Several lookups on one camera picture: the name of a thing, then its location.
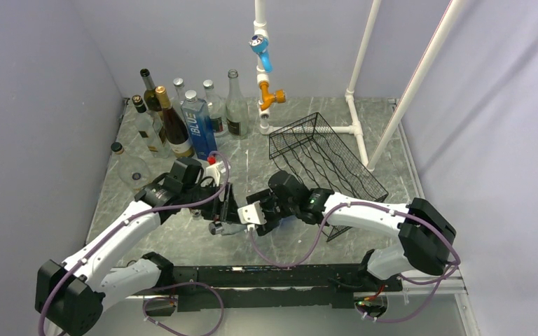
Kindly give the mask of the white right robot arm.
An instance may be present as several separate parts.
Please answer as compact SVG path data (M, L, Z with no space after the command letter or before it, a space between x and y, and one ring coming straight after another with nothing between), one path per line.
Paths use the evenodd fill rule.
M389 237L392 244L368 253L358 271L359 284L368 291L411 270L443 277L460 263L453 248L456 229L419 197L408 204L362 200L331 189L309 189L294 175L279 171L270 177L268 188L248 197L237 213L249 232L261 232L294 216L321 228L345 226Z

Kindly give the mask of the clear black-capped bottle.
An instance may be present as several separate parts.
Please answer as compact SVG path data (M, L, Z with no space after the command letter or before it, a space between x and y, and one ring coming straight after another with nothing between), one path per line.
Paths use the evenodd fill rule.
M132 103L137 111L134 121L135 127L152 156L162 159L169 158L171 150L159 114L150 110L138 94L132 96Z

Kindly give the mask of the tall clear open-neck bottle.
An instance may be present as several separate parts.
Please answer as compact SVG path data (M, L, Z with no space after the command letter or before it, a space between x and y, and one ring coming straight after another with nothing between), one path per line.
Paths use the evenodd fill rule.
M228 131L237 138L243 139L249 133L249 111L244 98L236 69L228 71L229 92L226 99L226 120Z

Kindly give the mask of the white diagonal pole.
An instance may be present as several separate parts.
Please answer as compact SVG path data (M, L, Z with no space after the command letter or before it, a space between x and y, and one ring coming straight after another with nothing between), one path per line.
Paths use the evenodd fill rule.
M467 1L464 0L449 1L438 25L436 26L436 29L434 30L434 33L432 34L432 37L429 40L429 43L427 44L427 47L425 48L425 51L422 54L422 57L420 58L420 61L418 62L418 65L416 66L405 90L403 91L403 94L399 99L399 103L397 104L392 117L389 119L389 122L385 127L382 136L380 137L378 145L368 159L366 168L369 171L372 172L375 169L380 157L384 153L386 146L392 139L393 134L401 123L401 119L404 117L411 102L418 93L423 80L428 74L434 60L439 54L443 44L451 32L451 29L453 28L466 4Z

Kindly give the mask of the orange pipe valve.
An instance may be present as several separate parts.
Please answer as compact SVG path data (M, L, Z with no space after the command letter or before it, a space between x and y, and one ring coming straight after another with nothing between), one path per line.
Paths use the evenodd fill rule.
M267 80L262 80L259 84L259 89L261 90L261 100L259 103L259 108L261 111L266 111L274 103L281 104L287 100L286 93L284 90L276 90L274 92L269 91L269 82Z

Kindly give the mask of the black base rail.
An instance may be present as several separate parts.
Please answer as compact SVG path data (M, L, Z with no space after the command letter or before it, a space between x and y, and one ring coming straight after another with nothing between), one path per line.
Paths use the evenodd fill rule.
M362 295L400 292L397 275L381 281L359 264L301 265L280 269L269 265L176 266L172 278L140 291L177 299L179 312L217 308L328 306L351 309Z

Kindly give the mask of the clear blue bottle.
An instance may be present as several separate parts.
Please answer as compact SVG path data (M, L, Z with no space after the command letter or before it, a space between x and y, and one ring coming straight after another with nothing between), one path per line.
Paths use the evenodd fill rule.
M276 230L281 224L288 223L288 218L283 218L275 221L270 221L264 225L258 225L255 229L255 232L259 237L265 236ZM220 222L211 222L208 225L209 232L212 235L236 235L239 232L247 231L247 225L243 224L234 224L234 223L220 223Z
M210 153L217 150L207 102L195 90L187 90L181 110L197 158L207 161Z

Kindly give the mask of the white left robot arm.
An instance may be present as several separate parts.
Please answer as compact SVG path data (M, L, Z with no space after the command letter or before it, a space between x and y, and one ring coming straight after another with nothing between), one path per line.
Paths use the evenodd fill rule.
M39 335L85 335L106 310L135 293L163 294L187 286L174 264L155 252L130 266L114 267L182 209L200 210L208 220L219 217L231 165L217 151L208 160L209 166L203 167L196 159L178 159L169 172L139 189L119 217L80 251L40 267L35 297Z

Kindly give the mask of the clear bottle dark label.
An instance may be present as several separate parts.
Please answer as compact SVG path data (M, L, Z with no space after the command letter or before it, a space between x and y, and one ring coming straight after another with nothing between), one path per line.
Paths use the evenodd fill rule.
M173 80L173 85L177 94L177 105L178 107L182 107L182 104L185 101L186 94L185 82L183 78L178 77Z

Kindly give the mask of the dark green wine bottle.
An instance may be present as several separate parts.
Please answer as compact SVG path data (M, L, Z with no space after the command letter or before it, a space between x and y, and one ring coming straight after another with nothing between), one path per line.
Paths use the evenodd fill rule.
M151 77L150 71L147 68L140 70L140 76L145 85L144 101L148 108L152 111L160 113L162 111L160 102L156 96L156 85Z

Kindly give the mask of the round clear flask bottle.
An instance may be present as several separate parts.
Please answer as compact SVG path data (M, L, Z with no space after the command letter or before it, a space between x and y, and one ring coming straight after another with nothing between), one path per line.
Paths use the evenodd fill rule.
M143 159L129 154L120 142L113 142L111 151L117 157L117 174L132 191L138 192L154 180L154 175Z

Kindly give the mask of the brown gold-capped wine bottle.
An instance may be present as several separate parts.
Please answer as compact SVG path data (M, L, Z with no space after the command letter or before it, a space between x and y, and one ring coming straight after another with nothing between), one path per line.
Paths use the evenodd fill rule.
M176 157L193 157L195 151L184 121L174 109L164 86L157 86L155 94L163 112L163 122L170 148Z

